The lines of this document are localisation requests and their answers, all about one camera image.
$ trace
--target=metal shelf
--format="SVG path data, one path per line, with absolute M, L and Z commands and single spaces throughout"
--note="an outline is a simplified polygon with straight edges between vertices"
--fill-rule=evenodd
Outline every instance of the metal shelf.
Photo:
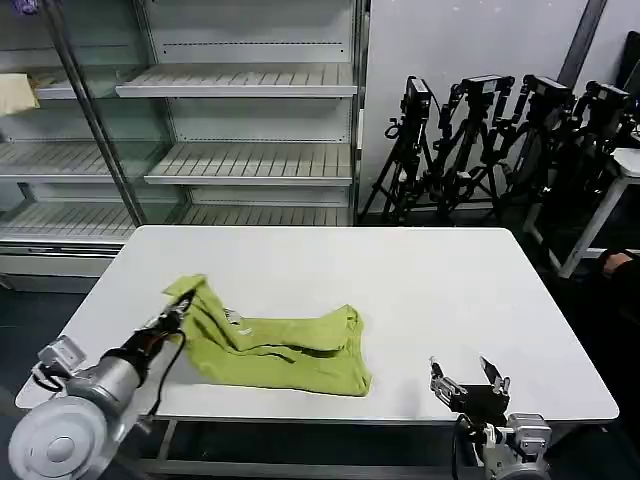
M 177 185 L 349 186 L 351 146 L 179 143 L 144 178 Z
M 147 206 L 151 223 L 163 223 L 173 205 Z M 124 243 L 135 230 L 122 203 L 32 202 L 0 218 L 0 242 Z
M 123 79 L 130 78 L 131 68 L 89 68 L 86 70 L 87 84 L 95 98 L 104 98 L 115 94 L 115 87 Z M 73 100 L 76 94 L 71 87 L 67 74 L 62 69 L 36 70 L 29 72 L 36 97 L 40 100 Z
M 152 142 L 120 142 L 118 153 L 129 178 L 150 168 Z M 0 144 L 0 182 L 113 183 L 94 142 L 16 142 Z
M 162 64 L 116 87 L 121 97 L 351 97 L 349 63 Z
M 337 207 L 263 207 L 193 205 L 183 225 L 280 225 L 346 227 L 349 209 Z

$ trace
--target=green cloth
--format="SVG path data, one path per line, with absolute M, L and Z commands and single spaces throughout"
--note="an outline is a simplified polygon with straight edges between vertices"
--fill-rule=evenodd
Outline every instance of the green cloth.
M 165 290 L 177 298 L 195 288 L 182 329 L 202 374 L 225 385 L 295 388 L 365 396 L 371 375 L 362 361 L 363 322 L 350 305 L 319 318 L 244 318 L 225 310 L 204 275 Z

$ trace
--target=black cable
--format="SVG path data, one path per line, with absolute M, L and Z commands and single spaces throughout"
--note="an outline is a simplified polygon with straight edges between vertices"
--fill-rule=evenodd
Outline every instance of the black cable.
M 38 377 L 35 376 L 35 374 L 32 374 L 31 378 L 33 379 L 36 385 L 38 385 L 40 388 L 44 388 L 49 392 L 60 393 L 62 391 L 62 385 L 60 385 L 56 380 L 54 380 L 51 377 L 47 377 L 47 379 L 53 384 L 53 386 L 47 385 L 46 383 L 42 382 Z
M 458 415 L 456 423 L 453 425 L 453 437 L 451 442 L 451 476 L 453 480 L 458 480 L 458 432 L 462 421 L 466 420 L 471 425 L 471 420 L 464 413 Z
M 436 94 L 433 93 L 433 90 L 431 90 L 431 87 L 429 86 L 429 84 L 424 80 L 424 78 L 422 79 L 422 82 L 424 83 L 424 85 L 427 87 L 427 90 L 429 90 L 429 93 L 431 94 L 431 98 L 433 98 L 433 101 L 436 104 L 436 108 L 438 109 L 438 118 L 440 117 L 440 103 L 438 102 L 438 99 L 436 98 Z
M 184 348 L 184 344 L 187 343 L 187 336 L 182 330 L 178 330 L 176 334 L 182 337 L 182 339 L 180 340 L 180 346 L 178 347 L 178 350 L 176 351 L 175 355 L 169 362 L 169 365 L 167 365 L 167 368 L 162 374 L 162 378 L 160 379 L 160 384 L 158 385 L 158 395 L 156 397 L 156 403 L 153 404 L 153 407 L 151 407 L 151 410 L 149 410 L 149 413 L 147 413 L 147 416 L 153 416 L 156 413 L 158 413 L 158 409 L 160 408 L 160 403 L 162 403 L 162 387 L 164 387 L 164 381 L 167 379 L 167 375 L 169 375 L 169 372 L 171 371 L 173 364 L 176 363 L 176 360 L 178 360 L 178 357 L 180 356 L 180 352 L 182 352 L 182 349 Z

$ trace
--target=glass door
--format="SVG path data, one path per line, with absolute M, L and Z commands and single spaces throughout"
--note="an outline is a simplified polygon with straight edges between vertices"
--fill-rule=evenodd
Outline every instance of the glass door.
M 47 6 L 54 10 L 49 16 Z M 41 2 L 30 15 L 0 3 L 5 250 L 117 249 L 137 225 L 164 221 L 176 203 L 162 198 L 163 208 L 147 210 L 126 183 L 135 182 L 167 143 L 164 123 L 149 105 L 113 103 L 115 86 L 144 58 L 135 18 L 129 2 L 117 0 Z M 77 98 L 78 80 L 67 77 L 60 38 L 71 45 L 71 61 L 81 65 L 95 98 L 97 108 L 89 110 L 106 119 L 102 137 Z M 156 200 L 153 193 L 148 198 Z

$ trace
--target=table leg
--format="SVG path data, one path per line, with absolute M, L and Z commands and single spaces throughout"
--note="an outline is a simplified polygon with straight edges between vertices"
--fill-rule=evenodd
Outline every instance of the table leg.
M 628 183 L 626 177 L 618 177 L 611 184 L 604 199 L 600 202 L 596 213 L 591 217 L 587 228 L 582 232 L 582 235 L 567 257 L 567 260 L 565 260 L 562 265 L 560 272 L 558 272 L 562 278 L 569 278 L 576 269 L 578 263 L 580 263 L 580 260 L 584 257 L 585 252 L 591 245 L 591 242 L 593 242 L 593 239 L 598 235 L 602 225 L 604 225 L 604 222 L 606 222 L 609 215 L 611 215 L 611 211 L 617 205 Z

